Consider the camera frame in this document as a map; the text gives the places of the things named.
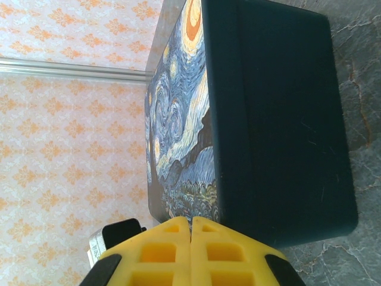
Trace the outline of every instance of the orange patterned wallpaper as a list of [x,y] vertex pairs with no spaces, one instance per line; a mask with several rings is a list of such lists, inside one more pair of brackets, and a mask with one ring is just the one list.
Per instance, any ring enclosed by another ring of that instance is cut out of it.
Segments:
[[144,70],[162,1],[1,1],[0,56]]
[[77,285],[89,236],[146,198],[145,85],[0,78],[1,285]]

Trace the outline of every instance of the yellow foam piece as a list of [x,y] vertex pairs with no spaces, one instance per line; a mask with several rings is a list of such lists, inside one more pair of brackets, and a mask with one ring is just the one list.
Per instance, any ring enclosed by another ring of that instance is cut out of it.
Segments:
[[265,256],[279,251],[203,217],[175,217],[118,244],[108,286],[279,286]]

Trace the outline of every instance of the wallpaper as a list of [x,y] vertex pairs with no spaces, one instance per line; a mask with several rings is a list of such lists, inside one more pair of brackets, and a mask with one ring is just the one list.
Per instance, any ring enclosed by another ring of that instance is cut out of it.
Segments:
[[1,285],[78,285],[92,233],[130,217],[152,226],[144,93],[132,83],[2,74]]
[[188,0],[145,97],[149,208],[218,221],[201,0]]
[[162,1],[1,1],[0,56],[144,70]]

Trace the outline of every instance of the swirling sky painting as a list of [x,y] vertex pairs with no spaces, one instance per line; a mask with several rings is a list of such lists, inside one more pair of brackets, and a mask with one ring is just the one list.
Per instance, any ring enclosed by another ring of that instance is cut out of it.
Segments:
[[218,221],[201,0],[187,0],[145,97],[152,215]]

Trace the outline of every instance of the gray marble surface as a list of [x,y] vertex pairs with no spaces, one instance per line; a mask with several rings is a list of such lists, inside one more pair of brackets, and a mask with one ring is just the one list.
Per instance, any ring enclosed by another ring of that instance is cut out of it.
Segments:
[[[185,0],[164,0],[147,71]],[[381,286],[381,0],[276,0],[329,18],[359,224],[346,237],[282,249],[308,286]]]

